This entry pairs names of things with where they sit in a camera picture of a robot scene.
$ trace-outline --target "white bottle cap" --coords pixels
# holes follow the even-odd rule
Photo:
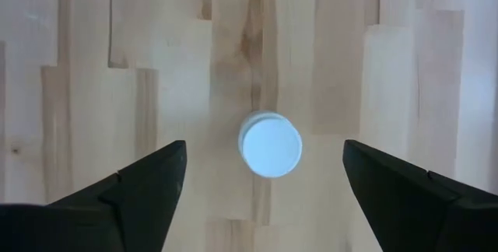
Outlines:
[[[281,177],[292,171],[303,151],[301,136],[282,115],[254,112],[242,124],[239,150],[247,165],[262,177]]]

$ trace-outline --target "wooden surface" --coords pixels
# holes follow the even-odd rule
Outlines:
[[[185,139],[164,250],[380,251],[345,139],[498,191],[497,5],[0,0],[0,201],[52,201]],[[253,110],[303,137],[285,177],[238,154]]]

